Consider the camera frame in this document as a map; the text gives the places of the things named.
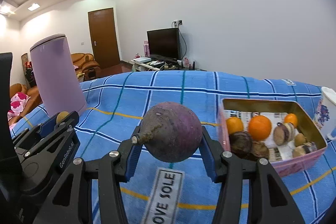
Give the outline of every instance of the wooden door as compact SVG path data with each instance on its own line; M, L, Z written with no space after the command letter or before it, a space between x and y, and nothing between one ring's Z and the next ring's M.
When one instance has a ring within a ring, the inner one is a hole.
M120 63L113 8L88 12L95 60L105 69Z

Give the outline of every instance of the television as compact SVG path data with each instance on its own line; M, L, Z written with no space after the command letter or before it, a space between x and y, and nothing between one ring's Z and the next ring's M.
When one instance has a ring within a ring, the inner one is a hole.
M147 37L151 57L162 60L181 59L178 28L148 31Z

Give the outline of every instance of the screw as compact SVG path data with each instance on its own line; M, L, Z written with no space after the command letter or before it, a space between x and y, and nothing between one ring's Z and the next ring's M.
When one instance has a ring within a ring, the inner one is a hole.
M260 164L262 164L262 165L267 165L268 160L262 158L262 159L259 160L259 162L260 162Z
M230 151L224 151L223 152L223 157L225 157L225 158L231 158L232 157L232 153Z
M81 164L82 163L82 159L81 158L75 158L74 160L73 160L73 164L74 165L78 165L78 164Z
M119 156L119 152L117 150L113 150L109 153L111 158L115 158Z

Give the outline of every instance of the blue plaid cloth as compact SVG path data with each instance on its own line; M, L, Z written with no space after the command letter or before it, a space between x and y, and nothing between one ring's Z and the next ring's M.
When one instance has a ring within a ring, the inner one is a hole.
M123 73L81 83L88 109L81 115L76 132L81 145L77 156L93 160L118 148L140 124L146 111L160 102L182 103L193 110L213 139L217 139L218 102L222 98L255 98L297 101L314 116L320 87L284 80L256 80L223 72L159 71ZM18 122L12 135L48 119L43 105ZM336 143L310 169L284 177L306 223L317 223L336 196ZM140 223L158 167L185 172L175 223L211 223L220 190L207 177L199 151L173 166L152 157L143 148L134 177L121 184L129 223ZM94 223L100 223L97 181L92 187ZM240 223L246 223L248 185L243 185Z

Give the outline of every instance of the orange leather sofa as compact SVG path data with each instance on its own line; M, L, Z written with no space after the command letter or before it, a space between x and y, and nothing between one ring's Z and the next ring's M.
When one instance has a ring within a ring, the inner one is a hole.
M39 90L37 86L31 88L28 90L26 85L22 84L14 84L9 87L9 96L12 98L15 93L22 92L30 97L30 99L27 101L25 108L20 113L19 116L15 116L11 118L8 123L9 125L12 125L13 123L18 122L20 119L22 119L24 116L26 116L28 113L30 113L35 107L40 105L42 103L42 99L39 93Z
M76 74L84 73L85 80L92 80L97 78L100 73L100 65L94 60L92 54L75 53L71 54L72 62L78 68L75 70Z
M92 54L84 54L84 53L75 53L71 54L72 63L77 66L78 68L75 70L76 74L82 73L82 67L85 63L88 63L90 61L94 60L94 57Z

